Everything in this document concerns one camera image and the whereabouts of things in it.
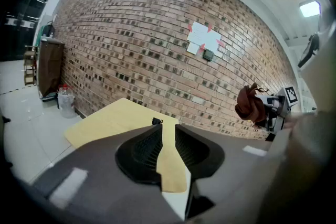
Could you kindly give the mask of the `person's right forearm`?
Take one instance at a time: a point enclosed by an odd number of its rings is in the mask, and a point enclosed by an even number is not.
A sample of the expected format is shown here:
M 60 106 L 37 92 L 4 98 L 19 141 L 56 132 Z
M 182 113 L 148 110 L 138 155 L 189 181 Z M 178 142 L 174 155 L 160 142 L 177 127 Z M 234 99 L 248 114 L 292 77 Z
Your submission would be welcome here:
M 317 111 L 311 112 L 291 112 L 285 118 L 284 129 L 297 129 L 308 131 L 314 129 L 317 118 Z

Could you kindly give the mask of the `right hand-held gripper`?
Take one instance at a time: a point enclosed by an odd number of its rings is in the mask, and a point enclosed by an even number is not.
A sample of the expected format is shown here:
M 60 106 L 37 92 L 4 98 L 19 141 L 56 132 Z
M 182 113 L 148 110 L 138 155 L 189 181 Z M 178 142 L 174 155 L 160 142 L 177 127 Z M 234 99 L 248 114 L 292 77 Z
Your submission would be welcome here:
M 266 118 L 256 126 L 276 134 L 283 129 L 285 118 L 291 108 L 298 104 L 298 96 L 293 86 L 282 87 L 277 94 L 257 94 L 264 104 Z

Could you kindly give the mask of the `large white taped paper sheet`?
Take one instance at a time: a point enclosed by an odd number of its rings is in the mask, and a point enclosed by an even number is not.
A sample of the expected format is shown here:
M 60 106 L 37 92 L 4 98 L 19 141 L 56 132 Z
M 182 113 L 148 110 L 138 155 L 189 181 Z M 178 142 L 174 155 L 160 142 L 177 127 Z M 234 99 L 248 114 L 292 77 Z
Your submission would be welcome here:
M 191 26 L 187 40 L 212 52 L 218 50 L 221 34 L 209 29 L 207 26 L 194 22 Z

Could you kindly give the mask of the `dark brown cabinet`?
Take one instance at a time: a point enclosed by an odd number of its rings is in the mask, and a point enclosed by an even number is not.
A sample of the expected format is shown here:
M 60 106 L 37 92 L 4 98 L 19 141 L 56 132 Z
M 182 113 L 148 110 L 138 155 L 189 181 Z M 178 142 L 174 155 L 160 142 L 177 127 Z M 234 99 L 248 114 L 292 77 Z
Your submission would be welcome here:
M 38 88 L 40 98 L 51 98 L 60 84 L 61 63 L 65 43 L 58 39 L 42 37 L 38 57 Z

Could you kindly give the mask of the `person's beige shirt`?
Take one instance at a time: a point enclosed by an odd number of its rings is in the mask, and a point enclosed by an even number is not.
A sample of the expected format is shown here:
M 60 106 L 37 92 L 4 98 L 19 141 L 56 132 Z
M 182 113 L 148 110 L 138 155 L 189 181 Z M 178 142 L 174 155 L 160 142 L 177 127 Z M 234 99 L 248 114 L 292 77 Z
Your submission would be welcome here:
M 336 20 L 320 42 L 301 73 L 317 106 L 314 129 L 287 129 L 285 145 L 266 156 L 257 224 L 336 222 Z

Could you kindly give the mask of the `brown cloth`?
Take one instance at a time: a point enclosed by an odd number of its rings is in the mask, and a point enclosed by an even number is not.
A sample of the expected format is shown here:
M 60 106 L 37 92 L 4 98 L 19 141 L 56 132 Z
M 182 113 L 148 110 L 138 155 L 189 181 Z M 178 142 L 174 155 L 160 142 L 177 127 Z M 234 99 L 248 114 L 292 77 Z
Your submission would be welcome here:
M 256 91 L 268 92 L 267 88 L 259 88 L 257 83 L 251 86 L 244 86 L 238 96 L 235 111 L 242 120 L 250 120 L 259 123 L 266 119 L 266 111 L 261 98 L 256 96 Z

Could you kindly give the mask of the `small white paper sheet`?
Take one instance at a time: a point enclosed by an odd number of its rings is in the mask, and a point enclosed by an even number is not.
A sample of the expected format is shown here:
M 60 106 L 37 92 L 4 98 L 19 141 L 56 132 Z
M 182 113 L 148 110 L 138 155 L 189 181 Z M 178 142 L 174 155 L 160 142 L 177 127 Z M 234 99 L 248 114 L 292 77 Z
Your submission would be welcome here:
M 193 54 L 193 55 L 196 55 L 197 52 L 199 50 L 199 45 L 193 43 L 193 42 L 190 42 L 189 45 L 188 45 L 188 48 L 187 48 L 187 52 Z

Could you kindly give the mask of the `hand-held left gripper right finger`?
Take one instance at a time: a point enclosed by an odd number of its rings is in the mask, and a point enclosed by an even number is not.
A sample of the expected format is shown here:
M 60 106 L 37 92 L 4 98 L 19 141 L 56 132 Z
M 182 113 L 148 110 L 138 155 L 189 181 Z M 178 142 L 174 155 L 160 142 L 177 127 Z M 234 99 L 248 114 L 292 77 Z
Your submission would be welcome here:
M 175 147 L 193 180 L 213 176 L 225 159 L 221 146 L 179 124 L 175 126 Z

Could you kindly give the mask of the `green container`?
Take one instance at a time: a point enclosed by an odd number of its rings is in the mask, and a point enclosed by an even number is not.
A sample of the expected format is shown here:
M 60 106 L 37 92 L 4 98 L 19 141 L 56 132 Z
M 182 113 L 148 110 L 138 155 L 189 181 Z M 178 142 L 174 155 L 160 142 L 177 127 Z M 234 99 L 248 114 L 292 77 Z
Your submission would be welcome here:
M 39 37 L 50 37 L 54 35 L 55 29 L 52 24 L 43 25 L 39 31 Z

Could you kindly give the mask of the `black glass door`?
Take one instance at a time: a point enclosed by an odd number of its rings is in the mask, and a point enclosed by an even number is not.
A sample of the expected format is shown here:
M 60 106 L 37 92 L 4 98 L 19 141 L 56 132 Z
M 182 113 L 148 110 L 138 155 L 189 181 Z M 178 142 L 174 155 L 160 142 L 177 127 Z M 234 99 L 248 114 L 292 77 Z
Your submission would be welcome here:
M 21 60 L 48 0 L 0 0 L 0 62 Z

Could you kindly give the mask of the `low wooden shelf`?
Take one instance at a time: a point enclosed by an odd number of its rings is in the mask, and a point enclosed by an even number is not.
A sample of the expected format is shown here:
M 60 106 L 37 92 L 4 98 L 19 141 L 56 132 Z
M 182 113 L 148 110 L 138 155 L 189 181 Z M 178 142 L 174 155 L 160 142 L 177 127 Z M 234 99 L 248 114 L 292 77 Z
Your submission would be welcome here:
M 24 84 L 36 84 L 37 80 L 37 56 L 38 47 L 25 46 L 24 60 Z

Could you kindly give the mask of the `square ceiling light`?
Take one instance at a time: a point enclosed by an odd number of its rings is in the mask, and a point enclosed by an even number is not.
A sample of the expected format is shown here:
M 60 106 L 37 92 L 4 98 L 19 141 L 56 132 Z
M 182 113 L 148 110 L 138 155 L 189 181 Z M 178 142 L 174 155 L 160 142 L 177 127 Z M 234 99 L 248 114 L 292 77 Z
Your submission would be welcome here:
M 304 18 L 320 15 L 320 4 L 317 1 L 305 1 L 299 8 Z

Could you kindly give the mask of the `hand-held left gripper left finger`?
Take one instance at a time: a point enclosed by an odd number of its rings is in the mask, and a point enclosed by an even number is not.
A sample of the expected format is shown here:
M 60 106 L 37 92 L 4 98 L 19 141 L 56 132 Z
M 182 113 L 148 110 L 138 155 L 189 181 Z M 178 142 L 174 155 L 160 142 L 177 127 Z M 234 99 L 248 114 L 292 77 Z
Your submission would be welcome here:
M 141 127 L 128 133 L 131 137 L 116 150 L 117 166 L 133 182 L 161 188 L 157 165 L 163 147 L 162 124 Z

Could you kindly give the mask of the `clear plastic bag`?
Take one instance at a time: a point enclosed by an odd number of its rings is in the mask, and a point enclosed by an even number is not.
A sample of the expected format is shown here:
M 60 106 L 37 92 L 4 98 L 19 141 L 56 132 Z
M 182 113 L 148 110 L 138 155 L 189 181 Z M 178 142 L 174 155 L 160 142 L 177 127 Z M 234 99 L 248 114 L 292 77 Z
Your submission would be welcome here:
M 57 93 L 58 107 L 60 113 L 65 118 L 74 118 L 75 113 L 75 96 L 71 86 L 67 84 L 60 85 Z

